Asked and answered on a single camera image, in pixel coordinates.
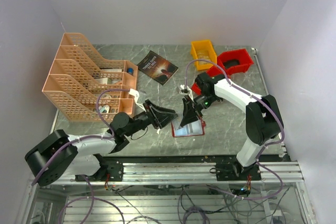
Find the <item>marble table surface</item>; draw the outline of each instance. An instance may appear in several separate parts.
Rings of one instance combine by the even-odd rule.
[[[179,67],[179,70],[164,86],[139,72],[137,89],[147,93],[146,98],[159,106],[183,111],[182,97],[175,88],[184,82],[185,67],[192,60],[190,45],[95,45],[101,55],[107,59],[130,60],[138,64],[152,50]],[[250,47],[214,46],[219,55],[223,51],[246,48],[254,64],[246,73],[232,75],[232,80],[243,88],[261,95],[266,94],[256,56]],[[188,85],[191,86],[199,72],[191,65],[187,72]],[[122,151],[111,154],[116,156],[172,156],[172,155],[235,155],[246,140],[245,115],[227,101],[215,102],[203,110],[206,122],[205,135],[176,137],[172,136],[171,127],[166,126],[159,134],[149,126],[146,135],[130,144]],[[63,129],[67,134],[97,134],[107,130],[99,122],[69,122],[60,112],[57,116],[55,130]],[[270,146],[264,154],[282,154],[280,145]]]

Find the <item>white backdrop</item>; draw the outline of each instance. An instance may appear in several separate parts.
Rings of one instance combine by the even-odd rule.
[[[288,0],[259,50],[321,224],[335,222],[336,0]]]
[[[259,47],[286,0],[51,0],[65,29],[101,44]]]
[[[31,175],[24,157],[49,134],[55,116],[41,90],[62,34],[49,0],[0,0],[1,223],[21,214]]]

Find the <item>yellow plastic bin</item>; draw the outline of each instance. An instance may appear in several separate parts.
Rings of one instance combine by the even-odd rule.
[[[210,60],[213,63],[217,63],[217,54],[212,46],[210,40],[200,40],[200,41],[192,41],[191,42],[191,55],[196,59],[205,59]],[[196,69],[198,71],[207,70],[213,65],[210,63],[206,63],[203,61],[195,62]]]

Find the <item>metal extrusion bar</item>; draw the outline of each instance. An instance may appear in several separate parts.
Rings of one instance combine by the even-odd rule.
[[[303,175],[297,162],[265,162],[267,168],[276,172],[284,183],[302,182]],[[215,163],[124,163],[121,182],[114,185],[183,185],[183,184],[240,184],[245,181],[217,181],[216,175],[209,170]],[[261,180],[254,183],[278,183],[279,179],[271,172],[260,168]],[[76,182],[74,177],[60,177],[53,185],[85,185]],[[104,182],[92,182],[103,185]]]
[[[303,182],[296,183],[295,192],[299,202],[299,207],[302,210],[302,216],[306,218],[306,224],[318,224],[308,196],[306,185]]]

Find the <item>metal frame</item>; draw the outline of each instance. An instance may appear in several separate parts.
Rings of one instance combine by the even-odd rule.
[[[268,90],[265,84],[264,76],[261,71],[257,50],[254,50],[256,64],[258,66],[261,79],[264,83],[266,93]],[[56,119],[59,114],[57,110],[50,133],[54,131]],[[284,155],[287,150],[282,144]],[[306,224],[317,224],[312,205],[309,200],[303,175],[297,162],[261,162],[267,168],[270,168],[278,175],[284,183],[296,183],[296,193],[302,215],[306,218]],[[113,182],[114,185],[176,185],[176,184],[241,184],[246,181],[217,181],[214,174],[210,174],[210,168],[216,163],[123,163],[124,174],[121,182]],[[278,183],[279,180],[269,171],[261,168],[261,180],[254,181],[254,184]],[[28,223],[36,202],[36,196],[39,191],[38,185],[30,185],[31,177],[27,185],[26,195],[20,207],[20,215],[16,223]],[[62,177],[55,181],[53,185],[86,185],[85,182],[76,182],[74,177]],[[92,182],[92,185],[104,185],[104,182]]]

